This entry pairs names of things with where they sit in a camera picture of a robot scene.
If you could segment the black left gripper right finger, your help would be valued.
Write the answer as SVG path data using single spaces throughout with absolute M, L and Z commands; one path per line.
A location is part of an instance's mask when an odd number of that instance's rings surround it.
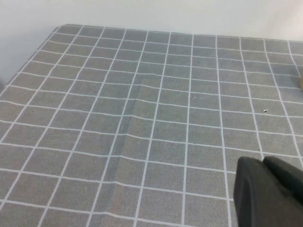
M 265 157 L 263 163 L 289 189 L 303 188 L 303 172 L 299 168 L 272 156 Z

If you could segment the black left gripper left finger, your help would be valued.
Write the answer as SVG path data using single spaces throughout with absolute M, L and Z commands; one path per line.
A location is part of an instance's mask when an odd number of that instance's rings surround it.
M 303 189 L 289 189 L 262 161 L 240 157 L 233 191 L 240 227 L 301 227 Z

